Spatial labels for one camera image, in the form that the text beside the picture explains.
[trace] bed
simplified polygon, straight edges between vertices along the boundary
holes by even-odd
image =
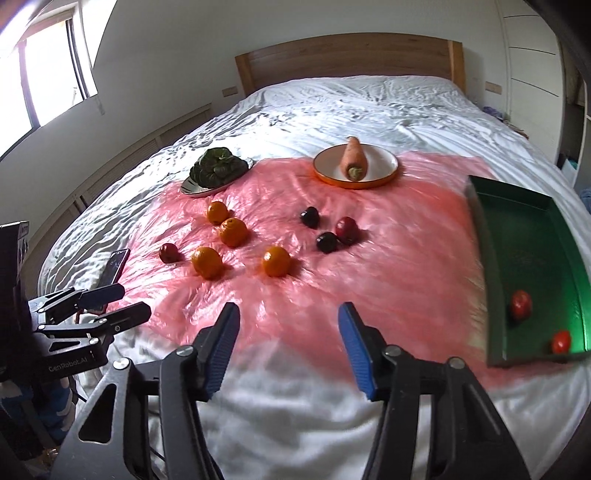
[[[184,180],[207,148],[225,146],[255,161],[313,158],[342,143],[344,131],[394,154],[480,157],[498,179],[551,195],[591,273],[589,214],[540,151],[463,96],[461,44],[402,34],[329,35],[263,48],[236,63],[251,95],[107,189],[56,242],[41,270],[41,293],[92,287],[110,252],[129,244],[151,204]],[[116,337],[109,359],[145,362],[175,347],[138,328]],[[87,395],[100,376],[80,376]],[[576,463],[573,452],[586,439],[569,440],[586,437],[588,429],[577,427],[591,400],[590,380],[585,361],[491,390],[534,479],[565,478],[564,468]],[[161,450],[157,408],[151,405],[151,441]],[[378,414],[354,385],[327,382],[279,342],[254,352],[248,368],[230,364],[221,391],[200,406],[210,451],[228,480],[361,478]],[[427,443],[421,423],[417,479],[424,477]]]

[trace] blue gripper pad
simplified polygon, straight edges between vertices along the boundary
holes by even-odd
[[[239,331],[240,309],[235,303],[228,302],[209,332],[197,357],[205,365],[204,389],[209,398],[222,385]]]
[[[111,303],[121,300],[125,296],[123,285],[113,283],[94,290],[85,291],[78,299],[78,307],[81,309],[97,309]]]
[[[345,344],[357,387],[365,393],[368,400],[374,400],[378,387],[374,380],[371,356],[362,337],[364,328],[366,327],[353,304],[343,303],[339,307],[340,336]]]

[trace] smartphone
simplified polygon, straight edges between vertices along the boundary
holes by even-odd
[[[109,261],[101,272],[99,282],[95,288],[106,287],[107,285],[117,283],[117,281],[121,278],[125,262],[127,262],[127,259],[129,258],[129,253],[129,248],[126,248],[125,250],[117,250],[116,252],[111,253]],[[87,312],[93,313],[95,315],[103,315],[106,312],[106,309],[107,304],[98,309],[88,309]]]

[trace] green tray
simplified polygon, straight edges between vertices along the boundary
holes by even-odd
[[[565,361],[591,349],[591,286],[579,249],[551,197],[500,181],[469,177],[466,197],[476,226],[486,281],[487,364]],[[533,313],[516,325],[507,313],[515,290],[532,298]],[[550,339],[569,330],[568,355]]]

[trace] wooden headboard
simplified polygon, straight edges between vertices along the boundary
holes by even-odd
[[[466,91],[457,41],[401,33],[344,33],[294,40],[236,57],[244,93],[288,80],[353,75],[442,77]]]

